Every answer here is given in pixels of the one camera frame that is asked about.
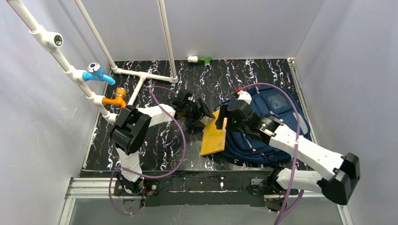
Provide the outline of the yellow notebook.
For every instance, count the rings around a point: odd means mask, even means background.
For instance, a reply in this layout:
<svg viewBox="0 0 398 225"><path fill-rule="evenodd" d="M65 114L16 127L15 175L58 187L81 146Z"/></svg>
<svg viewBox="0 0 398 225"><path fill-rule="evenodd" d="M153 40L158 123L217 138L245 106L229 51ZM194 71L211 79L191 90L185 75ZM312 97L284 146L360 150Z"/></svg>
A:
<svg viewBox="0 0 398 225"><path fill-rule="evenodd" d="M216 110L213 114L215 119L206 117L205 127L203 129L202 145L200 150L201 156L214 154L217 152L224 151L225 138L226 138L226 125L227 119L224 118L222 129L216 128L216 121L219 117L220 110Z"/></svg>

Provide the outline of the navy blue backpack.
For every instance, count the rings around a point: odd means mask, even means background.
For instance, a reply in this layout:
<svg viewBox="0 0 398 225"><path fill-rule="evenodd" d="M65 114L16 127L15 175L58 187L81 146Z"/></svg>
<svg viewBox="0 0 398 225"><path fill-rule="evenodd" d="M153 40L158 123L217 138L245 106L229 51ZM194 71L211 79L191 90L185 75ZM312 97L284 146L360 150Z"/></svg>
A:
<svg viewBox="0 0 398 225"><path fill-rule="evenodd" d="M310 140L310 127L303 112L291 94L269 86L246 90L252 97L251 108L260 117L259 124L250 133L227 131L222 155L230 160L257 163L264 166L279 166L291 160L292 155L270 145L276 129L285 125L293 131L300 127L300 135ZM230 104L236 98L222 104Z"/></svg>

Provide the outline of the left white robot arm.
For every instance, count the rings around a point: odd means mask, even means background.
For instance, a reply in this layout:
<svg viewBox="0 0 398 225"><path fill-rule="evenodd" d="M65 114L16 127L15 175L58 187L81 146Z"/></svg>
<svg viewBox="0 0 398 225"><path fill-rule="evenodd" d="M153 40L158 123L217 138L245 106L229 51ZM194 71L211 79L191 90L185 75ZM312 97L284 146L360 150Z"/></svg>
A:
<svg viewBox="0 0 398 225"><path fill-rule="evenodd" d="M119 184L127 193L138 195L144 189L138 151L148 129L181 118L192 128L204 128L205 122L215 119L215 116L202 98L194 99L193 94L187 91L178 93L166 104L148 108L129 105L121 110L109 137L119 154L120 167L127 169L117 175Z"/></svg>

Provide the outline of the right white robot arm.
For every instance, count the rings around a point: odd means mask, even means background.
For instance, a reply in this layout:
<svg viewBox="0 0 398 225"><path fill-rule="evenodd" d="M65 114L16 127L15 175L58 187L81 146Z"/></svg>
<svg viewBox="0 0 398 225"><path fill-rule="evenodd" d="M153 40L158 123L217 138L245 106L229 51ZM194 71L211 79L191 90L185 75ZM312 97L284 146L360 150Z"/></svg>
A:
<svg viewBox="0 0 398 225"><path fill-rule="evenodd" d="M224 124L227 131L242 132L296 157L312 168L297 172L284 168L275 172L270 181L278 187L317 192L336 204L348 204L360 180L360 159L357 155L351 152L342 155L315 144L298 135L277 117L257 115L245 100L220 106L216 127L221 129Z"/></svg>

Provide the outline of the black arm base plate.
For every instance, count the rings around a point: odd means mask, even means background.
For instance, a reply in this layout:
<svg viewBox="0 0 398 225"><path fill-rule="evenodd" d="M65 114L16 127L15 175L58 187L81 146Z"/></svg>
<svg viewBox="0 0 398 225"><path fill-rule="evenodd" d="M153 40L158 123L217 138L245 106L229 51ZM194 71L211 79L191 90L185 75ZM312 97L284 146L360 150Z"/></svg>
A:
<svg viewBox="0 0 398 225"><path fill-rule="evenodd" d="M146 207L170 205L250 205L265 206L265 198L279 198L284 191L267 184L265 171L178 171L157 180L140 180L131 191L118 174L114 196L142 200Z"/></svg>

